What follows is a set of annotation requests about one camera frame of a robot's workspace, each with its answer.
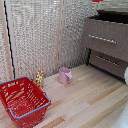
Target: wooden floor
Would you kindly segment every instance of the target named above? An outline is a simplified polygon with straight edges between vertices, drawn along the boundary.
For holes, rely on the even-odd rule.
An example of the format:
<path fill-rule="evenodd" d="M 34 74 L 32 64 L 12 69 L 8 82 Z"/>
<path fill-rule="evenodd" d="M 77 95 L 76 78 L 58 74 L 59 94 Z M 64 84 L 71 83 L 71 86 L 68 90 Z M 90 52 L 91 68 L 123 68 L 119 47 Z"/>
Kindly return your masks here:
<path fill-rule="evenodd" d="M 125 83 L 86 65 L 72 75 L 68 85 L 58 83 L 58 74 L 44 80 L 52 105 L 34 128 L 110 128 L 118 119 L 128 101 Z M 0 128 L 15 128 L 1 103 Z"/>

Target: plastic basket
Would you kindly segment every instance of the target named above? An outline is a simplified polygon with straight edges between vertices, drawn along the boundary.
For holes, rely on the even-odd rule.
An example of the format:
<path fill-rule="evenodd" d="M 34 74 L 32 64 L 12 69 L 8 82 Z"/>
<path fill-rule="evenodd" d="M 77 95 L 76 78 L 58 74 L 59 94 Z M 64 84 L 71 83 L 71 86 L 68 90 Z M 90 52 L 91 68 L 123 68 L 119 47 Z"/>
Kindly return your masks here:
<path fill-rule="evenodd" d="M 51 105 L 46 93 L 28 77 L 1 83 L 0 99 L 17 128 L 39 124 Z"/>

